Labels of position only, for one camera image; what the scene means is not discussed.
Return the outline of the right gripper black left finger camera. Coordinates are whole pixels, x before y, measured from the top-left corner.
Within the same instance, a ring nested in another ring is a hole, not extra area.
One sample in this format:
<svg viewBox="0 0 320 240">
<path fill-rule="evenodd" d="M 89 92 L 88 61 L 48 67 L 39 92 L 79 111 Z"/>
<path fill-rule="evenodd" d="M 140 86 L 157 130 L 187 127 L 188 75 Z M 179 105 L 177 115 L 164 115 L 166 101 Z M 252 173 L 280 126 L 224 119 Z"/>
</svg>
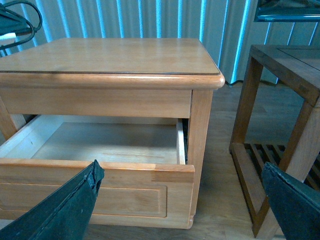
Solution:
<svg viewBox="0 0 320 240">
<path fill-rule="evenodd" d="M 30 211 L 1 229 L 2 240 L 82 240 L 105 176 L 95 160 Z"/>
</svg>

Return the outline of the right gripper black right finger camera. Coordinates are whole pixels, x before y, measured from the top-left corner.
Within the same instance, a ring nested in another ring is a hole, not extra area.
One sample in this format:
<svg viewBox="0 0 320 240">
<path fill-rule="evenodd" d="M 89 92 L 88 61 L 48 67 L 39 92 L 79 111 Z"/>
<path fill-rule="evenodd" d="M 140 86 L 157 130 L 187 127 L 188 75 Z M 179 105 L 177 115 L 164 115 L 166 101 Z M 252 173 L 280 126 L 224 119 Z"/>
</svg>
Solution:
<svg viewBox="0 0 320 240">
<path fill-rule="evenodd" d="M 287 240 L 320 238 L 320 192 L 272 163 L 261 173 L 270 208 Z"/>
</svg>

